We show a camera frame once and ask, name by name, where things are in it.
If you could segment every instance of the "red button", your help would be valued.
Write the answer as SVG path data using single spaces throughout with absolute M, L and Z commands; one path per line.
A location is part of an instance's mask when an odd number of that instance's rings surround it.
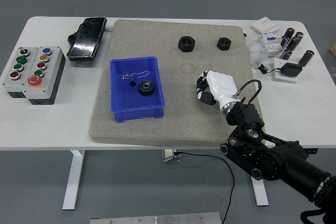
M 28 84 L 33 86 L 33 87 L 36 87 L 36 86 L 40 85 L 41 82 L 42 82 L 42 78 L 38 74 L 35 74 L 35 75 L 30 76 L 28 78 Z
M 21 77 L 21 74 L 17 71 L 14 71 L 12 73 L 10 73 L 9 77 L 12 79 L 12 80 L 18 80 L 20 77 Z
M 47 68 L 47 64 L 45 64 L 44 62 L 40 62 L 36 65 L 36 68 L 40 70 L 45 70 Z

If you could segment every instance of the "gear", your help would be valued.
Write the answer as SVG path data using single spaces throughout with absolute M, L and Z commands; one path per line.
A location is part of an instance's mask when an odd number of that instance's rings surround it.
M 149 80 L 140 82 L 139 93 L 145 97 L 149 97 L 154 93 L 154 83 Z

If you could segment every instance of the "hex nut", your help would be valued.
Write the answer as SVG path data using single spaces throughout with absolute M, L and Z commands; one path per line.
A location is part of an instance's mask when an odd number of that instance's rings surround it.
M 230 45 L 231 45 L 231 40 L 229 40 L 228 38 L 219 38 L 218 43 L 217 43 L 217 47 L 221 51 L 229 50 Z
M 194 50 L 195 40 L 190 36 L 181 37 L 178 43 L 179 43 L 179 49 L 182 52 L 191 52 Z

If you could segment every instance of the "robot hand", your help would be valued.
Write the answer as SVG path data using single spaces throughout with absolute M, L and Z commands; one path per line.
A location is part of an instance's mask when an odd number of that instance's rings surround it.
M 219 102 L 222 113 L 227 114 L 239 102 L 239 92 L 232 76 L 214 71 L 204 71 L 197 80 L 197 98 L 206 104 Z

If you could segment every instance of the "robotic arm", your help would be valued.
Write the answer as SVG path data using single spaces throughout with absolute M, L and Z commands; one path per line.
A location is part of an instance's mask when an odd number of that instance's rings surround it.
M 258 83 L 258 91 L 247 104 L 239 99 L 243 88 L 251 82 Z M 209 87 L 211 93 L 205 92 Z M 236 126 L 221 153 L 260 180 L 283 180 L 286 184 L 308 198 L 319 210 L 301 214 L 303 223 L 312 223 L 308 216 L 325 214 L 325 224 L 336 223 L 336 177 L 306 161 L 309 156 L 298 141 L 284 141 L 263 132 L 264 126 L 251 101 L 261 90 L 261 82 L 251 80 L 237 90 L 231 76 L 205 71 L 197 80 L 197 97 L 214 105 L 219 102 L 221 112 L 229 125 Z M 275 147 L 268 148 L 262 141 L 270 141 Z

